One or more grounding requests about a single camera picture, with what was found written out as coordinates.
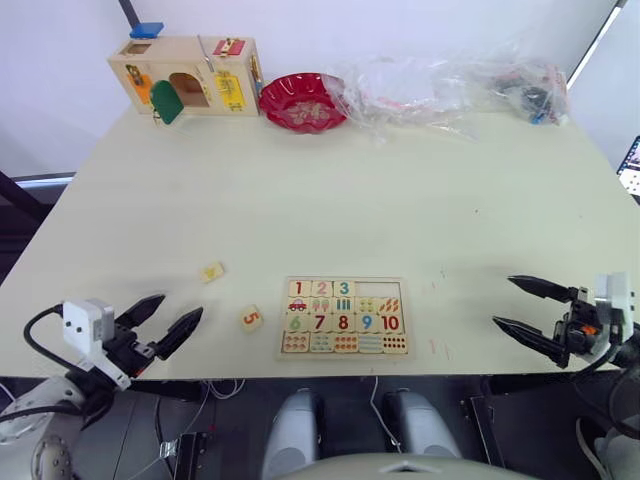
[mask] white wall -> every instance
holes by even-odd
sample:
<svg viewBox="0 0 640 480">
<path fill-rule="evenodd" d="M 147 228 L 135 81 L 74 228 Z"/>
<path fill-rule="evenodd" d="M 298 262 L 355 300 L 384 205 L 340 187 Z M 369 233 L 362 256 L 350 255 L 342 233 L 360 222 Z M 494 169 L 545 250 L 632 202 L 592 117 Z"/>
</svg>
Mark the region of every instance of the white wall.
<svg viewBox="0 0 640 480">
<path fill-rule="evenodd" d="M 573 118 L 614 170 L 640 135 L 640 0 L 629 0 L 569 91 Z"/>
<path fill-rule="evenodd" d="M 487 55 L 505 45 L 573 70 L 614 0 L 134 0 L 165 34 L 256 37 L 267 80 L 366 54 Z M 9 0 L 0 15 L 0 169 L 76 170 L 128 105 L 105 58 L 117 0 Z"/>
</svg>

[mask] red plastic plate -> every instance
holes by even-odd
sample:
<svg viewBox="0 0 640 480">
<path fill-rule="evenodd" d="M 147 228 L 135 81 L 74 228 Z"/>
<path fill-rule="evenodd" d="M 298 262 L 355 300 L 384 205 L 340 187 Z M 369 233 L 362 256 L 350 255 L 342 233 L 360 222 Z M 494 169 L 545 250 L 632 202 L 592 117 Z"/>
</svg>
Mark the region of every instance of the red plastic plate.
<svg viewBox="0 0 640 480">
<path fill-rule="evenodd" d="M 294 73 L 267 85 L 260 108 L 281 127 L 300 133 L 320 133 L 346 120 L 331 101 L 319 73 Z"/>
</svg>

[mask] wooden puzzle tile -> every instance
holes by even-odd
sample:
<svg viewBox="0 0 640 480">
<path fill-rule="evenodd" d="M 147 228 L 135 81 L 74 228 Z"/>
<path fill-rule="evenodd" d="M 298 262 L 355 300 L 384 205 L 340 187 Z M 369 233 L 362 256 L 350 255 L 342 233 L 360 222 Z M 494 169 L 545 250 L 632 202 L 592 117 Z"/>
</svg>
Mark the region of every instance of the wooden puzzle tile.
<svg viewBox="0 0 640 480">
<path fill-rule="evenodd" d="M 289 297 L 287 313 L 309 313 L 311 297 Z"/>
<path fill-rule="evenodd" d="M 310 332 L 330 332 L 333 328 L 333 315 L 330 313 L 312 313 L 309 317 Z"/>
<path fill-rule="evenodd" d="M 383 353 L 383 337 L 381 333 L 365 333 L 358 335 L 358 351 L 360 353 Z"/>
<path fill-rule="evenodd" d="M 332 313 L 353 313 L 355 303 L 353 297 L 331 297 Z"/>
<path fill-rule="evenodd" d="M 378 333 L 380 331 L 380 317 L 375 313 L 356 313 L 356 331 Z"/>
<path fill-rule="evenodd" d="M 222 268 L 222 264 L 220 262 L 207 265 L 200 272 L 200 278 L 204 283 L 209 283 L 222 275 L 224 275 L 224 268 Z"/>
<path fill-rule="evenodd" d="M 356 292 L 355 282 L 336 280 L 333 282 L 334 297 L 353 297 Z"/>
<path fill-rule="evenodd" d="M 353 332 L 356 329 L 355 316 L 352 313 L 334 313 L 333 314 L 333 331 L 334 332 Z"/>
<path fill-rule="evenodd" d="M 240 324 L 247 333 L 253 332 L 262 325 L 262 315 L 255 305 L 251 305 L 240 314 Z"/>
<path fill-rule="evenodd" d="M 334 348 L 336 353 L 357 353 L 358 335 L 355 333 L 336 333 Z"/>
<path fill-rule="evenodd" d="M 330 298 L 309 298 L 309 313 L 315 315 L 316 313 L 329 314 L 332 312 L 331 299 Z"/>
<path fill-rule="evenodd" d="M 292 280 L 289 282 L 290 297 L 311 296 L 311 280 Z"/>
<path fill-rule="evenodd" d="M 284 329 L 287 332 L 308 332 L 309 315 L 306 313 L 287 312 Z"/>
<path fill-rule="evenodd" d="M 396 298 L 396 297 L 381 298 L 378 301 L 379 303 L 377 307 L 378 307 L 379 314 L 382 315 L 384 313 L 390 313 L 390 314 L 402 313 L 402 305 L 400 304 L 399 298 Z"/>
<path fill-rule="evenodd" d="M 374 297 L 356 297 L 356 313 L 377 313 L 379 299 Z"/>
<path fill-rule="evenodd" d="M 407 336 L 403 334 L 385 334 L 382 337 L 384 353 L 407 353 Z"/>
<path fill-rule="evenodd" d="M 311 282 L 312 297 L 333 296 L 333 282 L 331 280 L 314 280 Z"/>
<path fill-rule="evenodd" d="M 380 315 L 380 331 L 388 333 L 404 333 L 402 315 L 397 313 Z"/>
<path fill-rule="evenodd" d="M 309 334 L 308 333 L 290 333 L 282 334 L 282 351 L 285 353 L 304 353 L 309 350 Z"/>
<path fill-rule="evenodd" d="M 309 341 L 309 351 L 315 353 L 333 352 L 335 335 L 333 333 L 312 333 Z"/>
</svg>

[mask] clear plastic bag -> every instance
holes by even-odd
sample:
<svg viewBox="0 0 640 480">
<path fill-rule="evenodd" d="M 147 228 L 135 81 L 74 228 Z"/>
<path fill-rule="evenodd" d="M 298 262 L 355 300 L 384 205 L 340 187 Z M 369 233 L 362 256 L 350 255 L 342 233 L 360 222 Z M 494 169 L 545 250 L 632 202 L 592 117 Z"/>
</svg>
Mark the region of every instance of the clear plastic bag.
<svg viewBox="0 0 640 480">
<path fill-rule="evenodd" d="M 368 58 L 323 77 L 334 104 L 386 139 L 386 125 L 424 125 L 469 135 L 464 114 L 510 108 L 533 124 L 562 124 L 568 113 L 562 72 L 539 61 L 428 61 Z"/>
</svg>

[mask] green number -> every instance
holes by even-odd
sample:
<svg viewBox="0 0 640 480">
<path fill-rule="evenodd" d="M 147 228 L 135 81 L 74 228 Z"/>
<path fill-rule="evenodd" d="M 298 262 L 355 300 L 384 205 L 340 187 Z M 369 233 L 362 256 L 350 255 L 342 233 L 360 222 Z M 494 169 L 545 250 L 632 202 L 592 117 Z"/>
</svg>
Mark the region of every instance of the green number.
<svg viewBox="0 0 640 480">
<path fill-rule="evenodd" d="M 291 322 L 289 322 L 289 328 L 291 330 L 297 330 L 300 328 L 300 320 L 298 319 L 298 316 L 293 317 L 293 320 L 291 320 Z"/>
</svg>

